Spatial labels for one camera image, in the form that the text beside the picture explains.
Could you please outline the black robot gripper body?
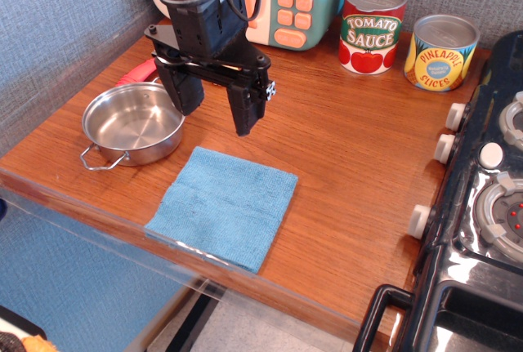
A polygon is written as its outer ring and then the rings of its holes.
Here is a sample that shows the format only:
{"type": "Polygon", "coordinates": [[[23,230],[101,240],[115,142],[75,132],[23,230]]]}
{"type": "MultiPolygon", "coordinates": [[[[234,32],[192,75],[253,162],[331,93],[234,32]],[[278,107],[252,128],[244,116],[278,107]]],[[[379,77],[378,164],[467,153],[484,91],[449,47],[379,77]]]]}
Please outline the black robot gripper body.
{"type": "Polygon", "coordinates": [[[248,11],[245,0],[159,1],[167,8],[172,25],[149,28],[147,36],[162,62],[183,65],[202,82],[259,87],[266,100],[275,94],[268,74],[270,59],[246,38],[248,22],[257,17],[257,8],[248,11]]]}

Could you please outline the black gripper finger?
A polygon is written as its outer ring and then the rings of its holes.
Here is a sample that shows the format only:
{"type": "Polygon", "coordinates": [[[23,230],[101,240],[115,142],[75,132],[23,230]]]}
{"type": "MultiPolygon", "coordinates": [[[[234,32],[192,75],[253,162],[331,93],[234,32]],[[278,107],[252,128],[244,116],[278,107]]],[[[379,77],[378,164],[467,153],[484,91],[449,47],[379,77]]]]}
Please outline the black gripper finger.
{"type": "Polygon", "coordinates": [[[231,83],[226,89],[236,134],[247,136],[265,115],[263,89],[241,83],[231,83]]]}
{"type": "Polygon", "coordinates": [[[176,109],[184,116],[192,114],[203,102],[202,81],[188,74],[183,65],[173,65],[154,59],[159,78],[176,109]]]}

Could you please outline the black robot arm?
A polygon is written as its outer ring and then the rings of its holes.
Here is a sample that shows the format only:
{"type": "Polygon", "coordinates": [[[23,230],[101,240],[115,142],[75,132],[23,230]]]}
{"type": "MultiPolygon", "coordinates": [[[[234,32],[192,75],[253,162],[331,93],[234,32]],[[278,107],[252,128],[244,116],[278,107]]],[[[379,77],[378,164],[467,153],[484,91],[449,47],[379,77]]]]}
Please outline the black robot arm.
{"type": "Polygon", "coordinates": [[[250,133],[275,94],[270,58],[247,40],[249,22],[261,3],[248,11],[245,0],[159,0],[169,26],[150,26],[154,62],[174,106],[192,114],[203,102],[203,82],[226,88],[238,136],[250,133]]]}

